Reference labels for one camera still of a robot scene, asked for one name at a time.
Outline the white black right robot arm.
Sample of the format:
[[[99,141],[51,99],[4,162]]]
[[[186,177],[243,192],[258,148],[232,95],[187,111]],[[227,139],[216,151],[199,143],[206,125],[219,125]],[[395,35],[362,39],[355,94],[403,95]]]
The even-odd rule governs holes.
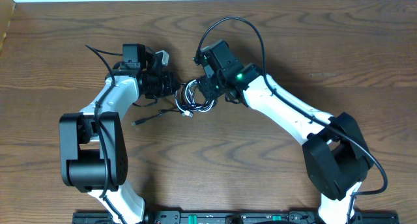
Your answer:
[[[224,40],[199,48],[194,61],[205,70],[197,82],[207,100],[225,95],[259,111],[301,145],[309,179],[321,193],[319,218],[324,223],[350,221],[352,195],[374,165],[354,118],[347,113],[334,117],[304,103],[257,65],[243,65]]]

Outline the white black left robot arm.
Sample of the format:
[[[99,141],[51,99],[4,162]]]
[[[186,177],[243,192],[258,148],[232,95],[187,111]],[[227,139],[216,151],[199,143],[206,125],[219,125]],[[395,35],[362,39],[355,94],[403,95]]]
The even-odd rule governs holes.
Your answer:
[[[152,223],[145,200],[127,179],[128,155],[121,121],[140,97],[154,104],[180,87],[166,70],[169,54],[143,44],[123,44],[122,58],[107,67],[105,85],[77,113],[59,120],[61,176],[66,186],[94,197],[105,212],[75,212],[73,223]]]

